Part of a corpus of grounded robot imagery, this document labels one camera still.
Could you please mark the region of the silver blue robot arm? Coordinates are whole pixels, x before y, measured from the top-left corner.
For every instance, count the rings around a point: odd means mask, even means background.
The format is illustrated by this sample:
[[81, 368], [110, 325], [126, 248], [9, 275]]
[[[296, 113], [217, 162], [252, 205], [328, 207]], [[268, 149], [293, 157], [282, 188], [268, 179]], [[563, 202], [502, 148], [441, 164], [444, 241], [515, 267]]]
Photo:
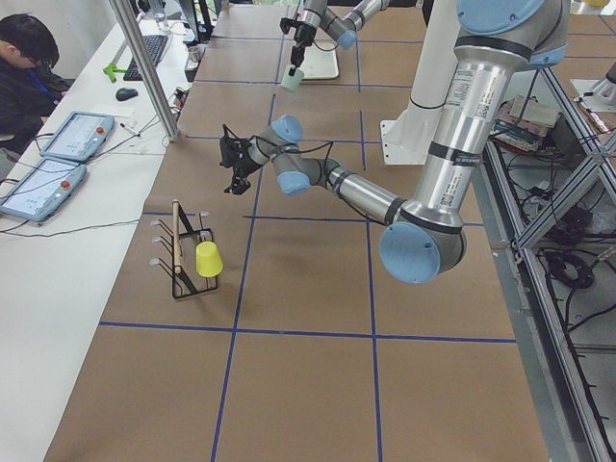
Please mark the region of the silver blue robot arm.
[[295, 44], [291, 53], [288, 75], [295, 77], [303, 64], [305, 50], [315, 43], [318, 30], [325, 32], [344, 49], [358, 39], [358, 32], [377, 13], [390, 7], [390, 0], [365, 0], [355, 6], [344, 18], [336, 15], [325, 0], [304, 1], [299, 13], [280, 19], [280, 29], [288, 35], [295, 29]]
[[300, 122], [284, 115], [243, 139], [226, 131], [221, 163], [233, 172], [229, 191], [244, 193], [249, 176], [272, 165], [282, 193], [314, 186], [381, 223], [384, 268], [399, 281], [423, 284], [455, 267], [466, 238], [460, 207], [488, 141], [512, 76], [558, 64], [567, 48], [566, 1], [431, 1], [425, 10], [427, 45], [450, 51], [454, 64], [437, 82], [438, 117], [411, 198], [399, 197], [344, 169], [310, 158], [299, 148]]

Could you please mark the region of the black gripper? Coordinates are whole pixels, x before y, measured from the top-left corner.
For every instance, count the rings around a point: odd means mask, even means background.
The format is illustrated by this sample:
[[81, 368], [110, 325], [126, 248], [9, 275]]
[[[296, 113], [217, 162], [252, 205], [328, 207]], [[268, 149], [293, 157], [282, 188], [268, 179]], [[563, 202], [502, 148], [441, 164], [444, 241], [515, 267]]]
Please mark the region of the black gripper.
[[244, 194], [250, 188], [250, 181], [247, 177], [252, 172], [251, 167], [254, 164], [249, 156], [251, 141], [238, 137], [226, 124], [222, 125], [222, 130], [223, 136], [219, 140], [220, 165], [232, 168], [234, 175], [230, 185], [223, 191]]
[[292, 47], [289, 69], [289, 75], [295, 75], [297, 68], [301, 67], [304, 61], [305, 48], [314, 42], [314, 27], [304, 21], [283, 17], [280, 19], [280, 29], [284, 35], [288, 35], [292, 29], [295, 30], [295, 46]]

